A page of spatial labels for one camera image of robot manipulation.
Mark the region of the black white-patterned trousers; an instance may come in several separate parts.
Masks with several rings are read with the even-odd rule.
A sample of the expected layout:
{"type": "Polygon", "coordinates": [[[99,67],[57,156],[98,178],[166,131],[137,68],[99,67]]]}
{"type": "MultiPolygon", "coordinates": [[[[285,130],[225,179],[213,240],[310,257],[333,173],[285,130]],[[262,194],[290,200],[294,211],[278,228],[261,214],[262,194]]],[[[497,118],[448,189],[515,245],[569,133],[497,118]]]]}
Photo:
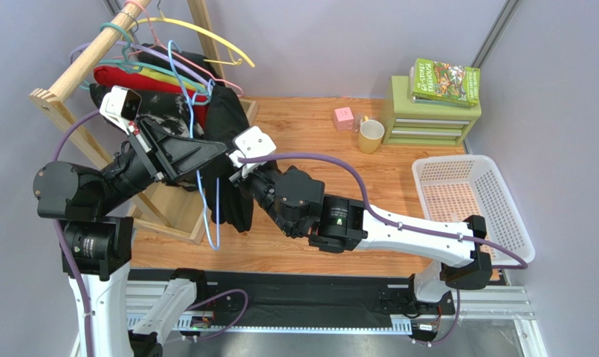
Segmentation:
{"type": "MultiPolygon", "coordinates": [[[[230,177],[238,170],[233,166],[228,154],[235,149],[233,139],[250,126],[237,96],[230,94],[227,89],[222,89],[216,97],[217,100],[210,105],[204,134],[199,140],[222,142],[227,146],[227,151],[200,169],[201,182],[207,203],[213,205],[216,224],[230,224],[241,233],[251,229],[253,201],[244,198],[239,189],[230,182],[230,177]]],[[[134,120],[142,118],[146,117],[138,112],[134,120]]],[[[133,121],[129,123],[129,134],[138,133],[138,129],[133,127],[133,121]]],[[[176,185],[191,181],[194,181],[197,187],[196,175],[186,181],[176,181],[176,185]]],[[[91,215],[104,216],[140,192],[142,191],[105,191],[103,188],[103,196],[97,200],[91,215]]]]}

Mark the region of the blue wire hanger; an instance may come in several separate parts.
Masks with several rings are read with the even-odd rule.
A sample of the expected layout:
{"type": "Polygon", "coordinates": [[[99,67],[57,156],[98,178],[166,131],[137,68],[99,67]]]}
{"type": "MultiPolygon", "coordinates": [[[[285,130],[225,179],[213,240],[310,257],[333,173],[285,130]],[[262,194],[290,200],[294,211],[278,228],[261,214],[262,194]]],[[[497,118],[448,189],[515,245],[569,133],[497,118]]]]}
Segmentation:
{"type": "MultiPolygon", "coordinates": [[[[188,152],[188,154],[190,155],[190,157],[198,159],[197,154],[200,153],[200,151],[204,148],[204,146],[202,146],[200,144],[195,144],[193,142],[193,132],[194,132],[193,127],[194,127],[194,121],[195,121],[195,113],[193,110],[193,104],[196,99],[196,94],[189,95],[189,93],[187,91],[187,87],[184,85],[184,80],[182,79],[182,76],[178,73],[178,71],[176,69],[175,60],[174,60],[174,56],[175,56],[174,49],[177,51],[178,54],[181,53],[181,49],[175,43],[175,41],[169,40],[168,45],[167,45],[168,63],[172,70],[172,73],[174,74],[175,78],[178,81],[178,85],[181,89],[182,95],[185,98],[187,108],[190,112],[190,126],[189,126],[190,136],[189,136],[189,139],[190,139],[190,144],[192,145],[192,150],[190,150],[188,152]]],[[[204,223],[205,237],[207,238],[208,244],[211,247],[211,249],[213,249],[214,251],[219,251],[221,248],[221,234],[220,234],[219,226],[216,227],[216,238],[215,239],[213,239],[212,235],[210,234],[210,221],[209,221],[209,218],[207,215],[209,212],[209,206],[207,204],[207,199],[205,197],[204,188],[203,188],[203,185],[201,182],[200,169],[202,168],[202,161],[200,161],[198,159],[195,162],[195,168],[196,168],[195,174],[196,174],[197,188],[198,188],[198,192],[201,196],[202,203],[203,203],[203,209],[204,209],[203,223],[204,223]]]]}

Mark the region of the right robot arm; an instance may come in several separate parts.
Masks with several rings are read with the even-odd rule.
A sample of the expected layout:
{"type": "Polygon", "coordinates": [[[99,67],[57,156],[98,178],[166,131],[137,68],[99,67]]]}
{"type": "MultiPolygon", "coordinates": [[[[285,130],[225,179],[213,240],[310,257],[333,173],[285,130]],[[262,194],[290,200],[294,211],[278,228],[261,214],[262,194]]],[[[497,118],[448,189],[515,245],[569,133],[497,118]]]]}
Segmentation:
{"type": "Polygon", "coordinates": [[[320,251],[384,250],[429,258],[428,267],[409,279],[409,296],[417,303],[438,303],[450,289],[483,289],[492,276],[490,255],[467,240],[485,237],[481,216],[454,223],[400,216],[327,194],[324,182],[296,167],[284,173],[258,167],[238,171],[230,180],[254,198],[284,235],[307,238],[320,251]]]}

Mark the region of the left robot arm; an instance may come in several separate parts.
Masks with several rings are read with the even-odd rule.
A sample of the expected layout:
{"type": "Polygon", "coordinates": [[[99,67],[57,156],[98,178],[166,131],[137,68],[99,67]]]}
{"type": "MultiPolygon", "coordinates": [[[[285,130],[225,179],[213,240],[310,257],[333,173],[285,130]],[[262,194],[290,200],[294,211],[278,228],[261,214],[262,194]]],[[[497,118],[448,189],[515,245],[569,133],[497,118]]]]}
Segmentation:
{"type": "Polygon", "coordinates": [[[161,356],[185,310],[207,291],[202,270],[179,268],[144,318],[129,326],[126,287],[134,220],[112,211],[151,184],[180,180],[226,152],[217,141],[170,135],[153,123],[117,119],[130,148],[101,170],[65,161],[46,164],[33,180],[37,213],[52,219],[78,299],[83,356],[161,356]]]}

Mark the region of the wooden clothes rack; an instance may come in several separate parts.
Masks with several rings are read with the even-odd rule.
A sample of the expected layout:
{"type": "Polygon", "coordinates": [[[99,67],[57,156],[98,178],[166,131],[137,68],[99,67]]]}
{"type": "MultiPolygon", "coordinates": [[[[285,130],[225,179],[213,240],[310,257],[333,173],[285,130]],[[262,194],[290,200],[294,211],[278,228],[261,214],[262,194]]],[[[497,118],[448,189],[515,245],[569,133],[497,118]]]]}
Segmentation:
{"type": "MultiPolygon", "coordinates": [[[[148,1],[139,2],[149,9],[148,1]]],[[[192,14],[190,23],[203,27],[204,19],[199,9],[194,10],[190,3],[188,6],[192,14]]],[[[138,7],[128,4],[114,13],[110,22],[128,30],[133,25],[139,25],[138,20],[144,18],[138,7]]],[[[70,129],[77,121],[65,101],[121,38],[123,36],[116,30],[104,28],[49,89],[34,89],[30,93],[30,100],[62,131],[70,129]]],[[[210,40],[205,37],[204,41],[207,43],[207,50],[203,49],[204,55],[206,52],[212,54],[210,40]]],[[[134,196],[131,203],[129,215],[134,218],[137,229],[195,245],[201,243],[204,236],[204,209],[199,193],[153,184],[134,196]]]]}

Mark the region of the yellow garment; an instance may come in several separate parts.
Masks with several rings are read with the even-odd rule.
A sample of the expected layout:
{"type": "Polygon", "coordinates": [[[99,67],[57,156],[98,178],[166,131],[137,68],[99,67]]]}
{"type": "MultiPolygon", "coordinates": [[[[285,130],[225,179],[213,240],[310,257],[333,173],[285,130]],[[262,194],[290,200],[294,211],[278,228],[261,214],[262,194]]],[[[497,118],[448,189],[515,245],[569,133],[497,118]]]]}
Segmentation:
{"type": "Polygon", "coordinates": [[[150,68],[142,68],[138,74],[157,82],[157,91],[181,94],[181,84],[183,84],[189,96],[193,96],[195,93],[198,96],[207,96],[209,94],[205,85],[184,77],[176,78],[170,74],[165,74],[150,68]]]}

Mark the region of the black garment on rack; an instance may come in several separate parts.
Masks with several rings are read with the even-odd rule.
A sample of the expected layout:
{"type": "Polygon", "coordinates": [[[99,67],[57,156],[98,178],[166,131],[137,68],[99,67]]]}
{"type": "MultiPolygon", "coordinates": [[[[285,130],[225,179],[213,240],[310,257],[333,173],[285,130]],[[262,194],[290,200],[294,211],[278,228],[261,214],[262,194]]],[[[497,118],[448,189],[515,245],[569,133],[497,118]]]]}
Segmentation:
{"type": "MultiPolygon", "coordinates": [[[[211,77],[214,77],[213,81],[215,82],[215,84],[217,86],[223,86],[223,87],[227,86],[225,83],[220,82],[221,76],[216,72],[214,67],[209,62],[206,62],[207,58],[204,55],[187,52],[187,51],[182,51],[180,53],[180,55],[184,59],[181,59],[180,57],[177,57],[178,52],[175,49],[173,49],[173,53],[174,53],[173,54],[174,60],[176,60],[176,61],[184,64],[188,68],[190,68],[190,70],[192,72],[194,72],[194,73],[198,74],[200,77],[202,77],[205,82],[209,81],[211,79],[211,77]]],[[[155,65],[157,67],[164,68],[168,71],[171,71],[171,66],[168,63],[167,59],[160,59],[159,57],[154,56],[154,55],[144,52],[144,51],[141,51],[137,55],[137,58],[141,62],[149,63],[150,65],[155,65]]]]}

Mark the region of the red garment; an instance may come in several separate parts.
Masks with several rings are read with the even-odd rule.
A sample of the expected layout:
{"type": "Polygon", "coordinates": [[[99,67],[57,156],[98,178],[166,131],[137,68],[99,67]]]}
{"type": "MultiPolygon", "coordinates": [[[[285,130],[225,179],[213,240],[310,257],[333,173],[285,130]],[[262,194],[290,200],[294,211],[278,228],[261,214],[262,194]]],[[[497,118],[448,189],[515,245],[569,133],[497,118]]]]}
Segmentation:
{"type": "MultiPolygon", "coordinates": [[[[103,86],[122,86],[133,89],[138,93],[141,91],[157,91],[158,83],[154,80],[138,73],[126,73],[118,67],[101,65],[93,70],[93,75],[96,82],[103,86]]],[[[207,121],[208,99],[208,96],[198,96],[196,94],[195,105],[193,105],[195,119],[201,127],[205,127],[207,121]]]]}

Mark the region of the pink cube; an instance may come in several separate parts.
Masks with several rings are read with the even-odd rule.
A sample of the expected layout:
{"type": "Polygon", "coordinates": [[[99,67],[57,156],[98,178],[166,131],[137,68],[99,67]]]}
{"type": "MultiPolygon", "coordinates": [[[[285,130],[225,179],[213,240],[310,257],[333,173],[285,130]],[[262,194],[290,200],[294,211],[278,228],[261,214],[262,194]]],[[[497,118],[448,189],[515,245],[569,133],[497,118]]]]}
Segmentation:
{"type": "Polygon", "coordinates": [[[354,114],[350,107],[342,107],[334,110],[333,114],[334,128],[338,132],[349,131],[354,126],[354,114]]]}

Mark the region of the yellow mug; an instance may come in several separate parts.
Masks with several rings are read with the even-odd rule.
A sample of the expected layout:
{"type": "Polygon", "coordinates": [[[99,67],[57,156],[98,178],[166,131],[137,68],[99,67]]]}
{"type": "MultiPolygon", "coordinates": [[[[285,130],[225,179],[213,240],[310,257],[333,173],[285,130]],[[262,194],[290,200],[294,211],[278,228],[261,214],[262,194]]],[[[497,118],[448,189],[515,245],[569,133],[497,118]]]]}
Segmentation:
{"type": "Polygon", "coordinates": [[[361,152],[374,153],[381,145],[385,129],[383,124],[376,120],[366,120],[360,124],[358,145],[361,152]]]}

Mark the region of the green drawer box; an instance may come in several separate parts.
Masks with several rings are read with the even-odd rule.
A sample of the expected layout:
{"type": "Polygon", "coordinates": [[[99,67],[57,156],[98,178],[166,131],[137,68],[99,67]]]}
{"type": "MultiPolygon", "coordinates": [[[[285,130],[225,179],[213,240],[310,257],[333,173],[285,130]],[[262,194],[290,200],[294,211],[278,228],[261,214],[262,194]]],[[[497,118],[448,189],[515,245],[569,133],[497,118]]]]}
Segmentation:
{"type": "Polygon", "coordinates": [[[389,79],[379,121],[386,145],[431,145],[457,147],[482,115],[480,106],[458,107],[415,103],[408,76],[389,79]]]}

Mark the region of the white plastic basket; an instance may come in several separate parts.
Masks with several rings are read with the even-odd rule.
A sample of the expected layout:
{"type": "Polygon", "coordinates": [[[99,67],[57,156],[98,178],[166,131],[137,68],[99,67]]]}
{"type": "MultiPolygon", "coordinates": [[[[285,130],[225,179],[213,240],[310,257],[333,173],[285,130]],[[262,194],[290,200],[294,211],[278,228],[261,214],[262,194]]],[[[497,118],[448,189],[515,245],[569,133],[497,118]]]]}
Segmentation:
{"type": "Polygon", "coordinates": [[[534,245],[491,158],[485,155],[422,158],[412,164],[412,174],[426,219],[460,222],[471,215],[483,216],[488,240],[527,263],[534,260],[534,245]]]}

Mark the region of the green comic book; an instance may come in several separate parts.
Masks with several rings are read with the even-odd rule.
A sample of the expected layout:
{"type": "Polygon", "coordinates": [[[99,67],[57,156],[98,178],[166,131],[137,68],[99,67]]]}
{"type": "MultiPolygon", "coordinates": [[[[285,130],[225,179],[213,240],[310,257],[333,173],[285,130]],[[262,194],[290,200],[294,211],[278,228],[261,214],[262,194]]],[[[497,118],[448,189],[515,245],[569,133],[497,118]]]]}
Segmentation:
{"type": "Polygon", "coordinates": [[[481,70],[417,58],[410,71],[410,92],[416,99],[475,107],[480,104],[481,70]]]}

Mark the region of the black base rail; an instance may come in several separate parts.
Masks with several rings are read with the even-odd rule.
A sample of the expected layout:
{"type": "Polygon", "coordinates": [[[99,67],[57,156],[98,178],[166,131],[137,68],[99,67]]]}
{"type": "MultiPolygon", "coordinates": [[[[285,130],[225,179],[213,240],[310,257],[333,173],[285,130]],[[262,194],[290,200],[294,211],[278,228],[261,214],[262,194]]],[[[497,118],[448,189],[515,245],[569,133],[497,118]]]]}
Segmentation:
{"type": "Polygon", "coordinates": [[[406,278],[209,271],[197,307],[182,312],[173,331],[185,338],[226,332],[405,334],[433,341],[456,318],[459,296],[438,303],[413,296],[406,278]]]}

